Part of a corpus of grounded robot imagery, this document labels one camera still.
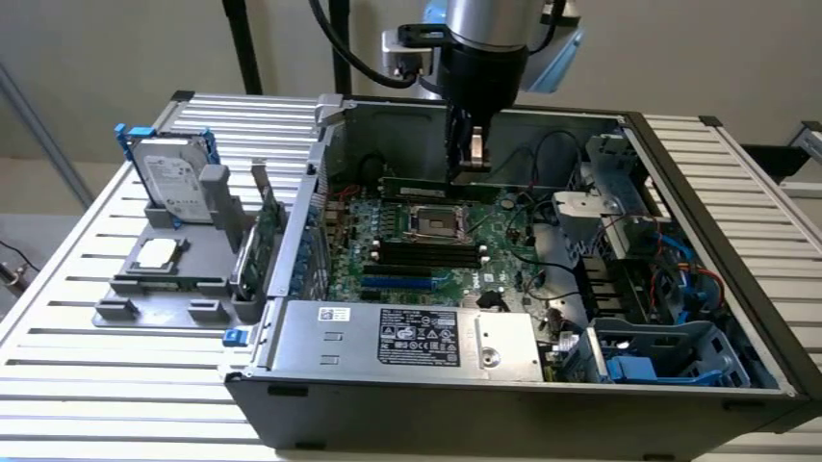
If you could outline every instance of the warning label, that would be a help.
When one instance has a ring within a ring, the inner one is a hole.
[[[458,367],[457,314],[381,310],[376,358],[382,364]]]

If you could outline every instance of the screw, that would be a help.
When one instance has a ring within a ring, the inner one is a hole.
[[[607,210],[612,210],[613,212],[619,212],[619,203],[613,199],[604,199],[601,205]]]

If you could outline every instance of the motherboard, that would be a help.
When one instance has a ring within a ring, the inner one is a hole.
[[[332,201],[325,229],[333,267],[328,299],[521,311],[523,285],[539,270],[531,217],[516,216],[515,192],[482,200],[356,197]],[[492,300],[485,294],[493,293]]]

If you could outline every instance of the aluminum slatted platform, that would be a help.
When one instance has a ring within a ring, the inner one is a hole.
[[[309,99],[196,95],[188,104],[168,106],[156,126],[212,128],[222,163],[232,170],[230,191],[253,210],[260,204],[248,172],[252,158],[268,161],[277,198],[286,204],[293,198],[293,180],[314,136],[313,109]],[[779,214],[783,206],[771,192],[741,174],[749,166],[737,160],[721,133],[691,118],[649,118],[695,185],[717,185],[697,189],[701,200],[721,216],[720,225],[808,352],[822,353],[817,243]],[[712,168],[705,166],[721,170],[704,173]],[[728,173],[735,183],[716,177],[717,171]],[[0,457],[417,460],[266,448],[220,382],[216,365],[226,358],[237,364],[248,358],[225,356],[218,330],[100,329],[90,324],[93,303],[105,294],[106,280],[146,223],[145,198],[124,165],[0,325]],[[767,220],[753,219],[759,213]],[[793,257],[767,254],[780,245]],[[807,253],[809,257],[801,254],[811,250],[816,253]],[[699,460],[817,461],[819,436],[822,420],[784,435],[741,436]]]

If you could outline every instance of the green circuit board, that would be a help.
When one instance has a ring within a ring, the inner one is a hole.
[[[501,199],[504,192],[497,193],[497,199]],[[380,289],[378,300],[361,300],[362,287],[358,282],[364,277],[362,267],[374,263],[370,258],[374,239],[392,243],[417,242],[418,237],[408,233],[409,220],[414,214],[418,217],[421,213],[450,216],[449,211],[461,220],[462,233],[453,240],[434,238],[429,242],[458,240],[460,244],[482,245],[488,261],[481,268],[432,267],[432,290]],[[519,305],[521,292],[516,295],[516,272],[520,271],[528,280],[537,268],[523,264],[511,255],[509,250],[513,249],[523,257],[535,258],[532,246],[521,245],[521,240],[515,245],[505,239],[505,227],[513,214],[513,210],[501,208],[498,200],[492,203],[464,202],[448,205],[376,198],[350,200],[345,204],[344,213],[340,211],[337,222],[328,227],[332,261],[328,300],[470,306],[470,300],[474,301],[480,294],[501,290],[505,302]],[[520,214],[511,227],[524,229],[525,221],[525,215]]]

